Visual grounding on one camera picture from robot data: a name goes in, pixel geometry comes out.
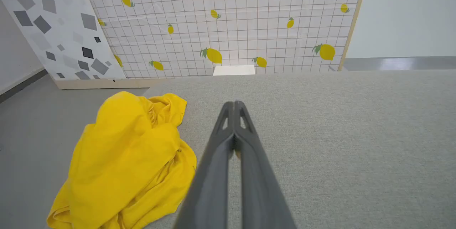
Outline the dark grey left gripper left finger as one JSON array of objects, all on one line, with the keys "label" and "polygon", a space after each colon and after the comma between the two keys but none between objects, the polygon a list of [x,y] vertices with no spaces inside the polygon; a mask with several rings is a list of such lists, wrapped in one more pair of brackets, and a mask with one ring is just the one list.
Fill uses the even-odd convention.
[{"label": "dark grey left gripper left finger", "polygon": [[223,104],[195,177],[176,216],[176,229],[226,229],[228,165],[233,152],[233,102]]}]

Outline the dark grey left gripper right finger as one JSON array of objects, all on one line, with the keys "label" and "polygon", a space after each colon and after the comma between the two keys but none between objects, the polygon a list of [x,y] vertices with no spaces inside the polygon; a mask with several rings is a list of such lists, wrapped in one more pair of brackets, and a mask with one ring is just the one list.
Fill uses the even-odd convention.
[{"label": "dark grey left gripper right finger", "polygon": [[235,150],[241,161],[242,228],[295,229],[290,209],[246,105],[234,103]]}]

